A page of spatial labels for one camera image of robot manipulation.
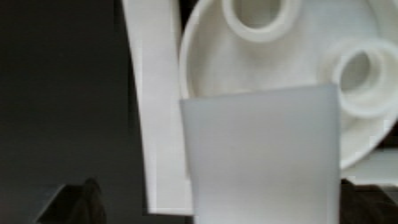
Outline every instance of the gray surface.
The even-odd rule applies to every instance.
[[[102,184],[109,223],[186,223],[145,214],[118,5],[0,1],[0,223],[31,223],[58,184],[88,177]]]

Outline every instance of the white plastic part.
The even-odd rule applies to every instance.
[[[335,85],[184,101],[196,224],[338,224]]]
[[[298,21],[303,0],[223,0],[223,12],[237,35],[253,42],[283,37]]]
[[[148,211],[193,215],[180,111],[178,0],[125,0],[139,96]]]
[[[367,91],[360,91],[356,97],[342,94],[342,169],[347,169],[372,152],[398,117],[393,90],[398,89],[398,0],[303,0],[298,21],[283,35],[276,32],[273,41],[242,36],[225,4],[219,0],[200,1],[186,29],[180,54],[184,97],[317,85],[324,83],[321,76],[328,73],[330,82],[346,89],[356,74],[344,73],[376,72],[370,76],[376,89],[363,89]],[[361,42],[333,56],[333,49],[353,39]],[[344,59],[331,64],[326,62],[330,57]],[[353,69],[349,64],[356,60],[363,60],[363,65]]]

